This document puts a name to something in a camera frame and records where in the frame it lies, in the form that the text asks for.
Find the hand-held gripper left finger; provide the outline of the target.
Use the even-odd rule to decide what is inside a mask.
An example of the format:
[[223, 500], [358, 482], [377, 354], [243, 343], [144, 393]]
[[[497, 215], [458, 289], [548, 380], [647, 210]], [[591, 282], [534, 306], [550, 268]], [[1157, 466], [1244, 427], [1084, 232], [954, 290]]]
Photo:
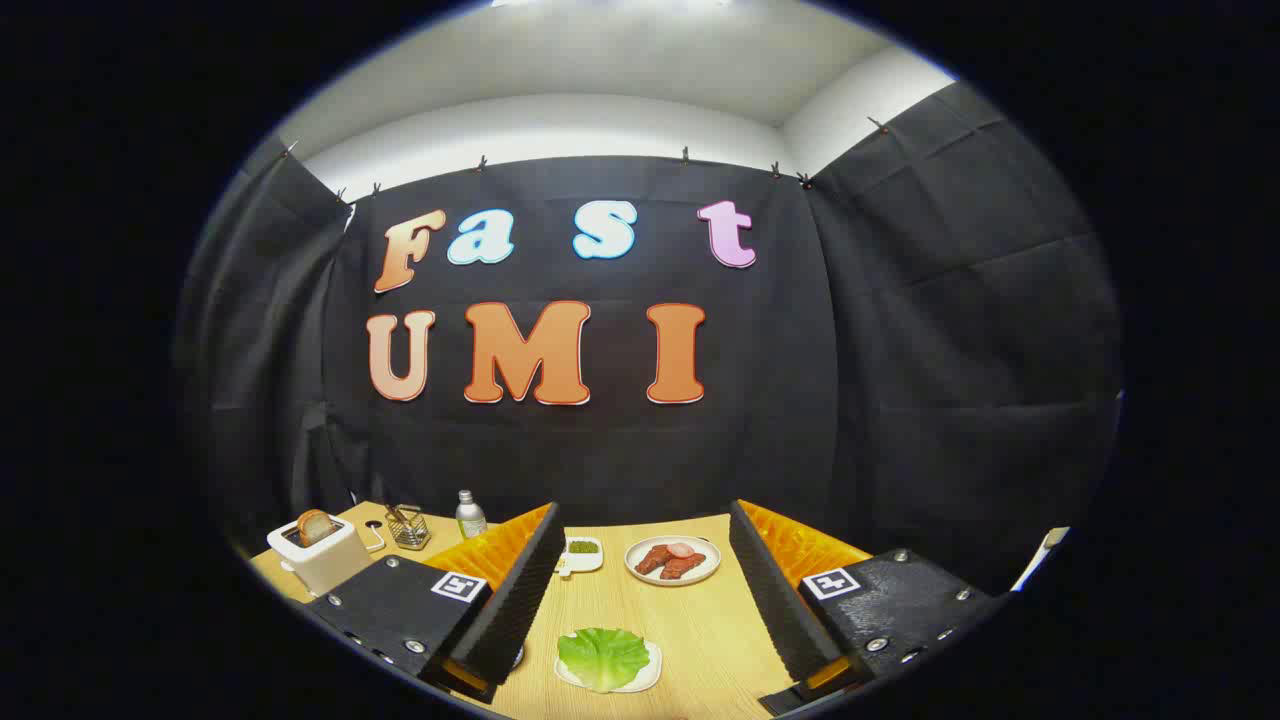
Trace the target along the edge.
[[559, 505], [544, 503], [424, 562], [376, 560], [305, 607], [376, 661], [489, 702], [516, 666], [564, 539]]

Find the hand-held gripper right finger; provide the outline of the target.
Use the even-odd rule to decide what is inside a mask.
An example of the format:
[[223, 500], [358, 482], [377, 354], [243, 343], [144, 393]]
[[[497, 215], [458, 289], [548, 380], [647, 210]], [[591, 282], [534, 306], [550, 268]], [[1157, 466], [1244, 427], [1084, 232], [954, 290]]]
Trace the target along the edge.
[[776, 717], [902, 674], [998, 605], [911, 550], [872, 555], [745, 500], [730, 543], [792, 682], [762, 698]]

